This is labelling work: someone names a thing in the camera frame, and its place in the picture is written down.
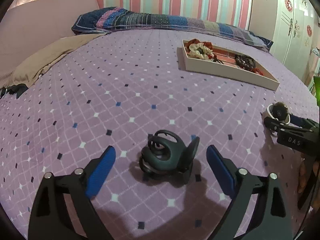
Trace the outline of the person's right hand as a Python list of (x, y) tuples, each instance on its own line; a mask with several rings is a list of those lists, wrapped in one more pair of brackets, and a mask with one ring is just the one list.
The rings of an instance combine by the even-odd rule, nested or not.
[(306, 165), (305, 165), (305, 154), (301, 154), (301, 164), (299, 167), (299, 177), (298, 177), (298, 188), (297, 188), (297, 192), (298, 194), (301, 194), (307, 184), (307, 178), (306, 178)]

